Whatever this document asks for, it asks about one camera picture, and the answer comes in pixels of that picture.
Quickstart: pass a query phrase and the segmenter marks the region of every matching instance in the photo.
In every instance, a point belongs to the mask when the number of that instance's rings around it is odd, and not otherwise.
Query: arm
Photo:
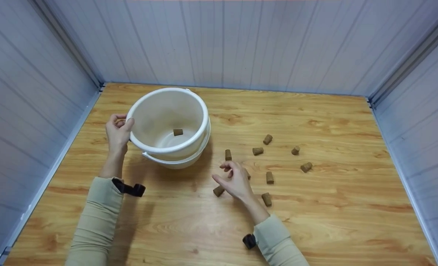
[[[106,124],[109,153],[99,177],[89,189],[87,201],[82,211],[65,265],[107,264],[109,250],[114,239],[115,225],[122,206],[123,195],[113,178],[122,178],[122,165],[126,143],[134,121],[124,120],[125,115],[112,115]]]
[[[229,172],[228,178],[212,175],[230,195],[240,200],[247,208],[253,223],[253,234],[261,254],[271,266],[309,266],[303,254],[291,240],[291,235],[276,215],[266,208],[253,194],[246,170],[233,161],[224,162],[220,168]]]

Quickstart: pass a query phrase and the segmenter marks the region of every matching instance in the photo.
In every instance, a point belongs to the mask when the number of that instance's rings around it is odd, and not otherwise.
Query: hand
[[[127,142],[130,139],[135,120],[133,118],[125,122],[126,114],[113,114],[105,124],[107,140],[109,141],[109,153],[125,155]]]
[[[226,161],[220,168],[224,169],[224,172],[229,172],[228,178],[222,178],[219,175],[212,175],[212,178],[232,197],[242,202],[255,198],[244,167],[234,161]]]

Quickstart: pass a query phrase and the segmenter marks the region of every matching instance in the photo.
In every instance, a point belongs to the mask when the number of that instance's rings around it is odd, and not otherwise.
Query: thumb
[[[219,185],[221,185],[223,188],[226,187],[226,181],[220,177],[220,175],[212,175],[212,179],[214,179],[215,182],[217,182]]]
[[[132,127],[133,127],[134,123],[135,123],[135,120],[133,118],[129,118],[127,120],[127,122],[125,123],[125,125],[122,126],[122,128],[125,128],[125,131],[130,132],[130,131],[132,131]]]

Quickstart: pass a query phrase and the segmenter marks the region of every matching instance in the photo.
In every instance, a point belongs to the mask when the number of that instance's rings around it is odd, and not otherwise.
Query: forearm
[[[254,227],[253,234],[261,254],[270,266],[309,266],[306,258],[291,239],[291,235],[276,215]]]
[[[122,179],[122,167],[124,164],[125,153],[122,151],[109,151],[104,166],[99,173],[99,177]]]
[[[94,179],[65,265],[107,264],[122,198],[112,178]]]
[[[270,217],[268,211],[260,204],[260,201],[254,195],[242,200],[242,202],[248,210],[254,225],[257,225]]]

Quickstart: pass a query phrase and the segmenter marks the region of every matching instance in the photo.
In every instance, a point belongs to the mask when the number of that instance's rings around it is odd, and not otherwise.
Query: white bucket
[[[209,123],[204,101],[180,88],[146,94],[130,109],[127,119],[131,117],[135,119],[130,133],[132,143],[145,155],[166,161],[180,161],[196,154]],[[174,136],[173,129],[182,129],[183,135]]]
[[[206,134],[205,138],[202,140],[202,143],[201,143],[199,150],[197,150],[197,152],[194,153],[193,155],[191,155],[190,157],[185,158],[183,160],[178,160],[178,161],[160,160],[159,158],[155,158],[155,157],[149,155],[148,153],[143,153],[143,156],[145,156],[146,158],[148,158],[154,162],[161,164],[162,166],[164,166],[166,168],[170,168],[170,169],[186,168],[190,165],[193,165],[193,163],[195,163],[197,160],[199,160],[199,157],[201,157],[202,152],[206,148],[207,143],[209,142],[209,138],[211,136],[211,122],[210,121],[208,122],[206,132],[207,132],[207,134]]]

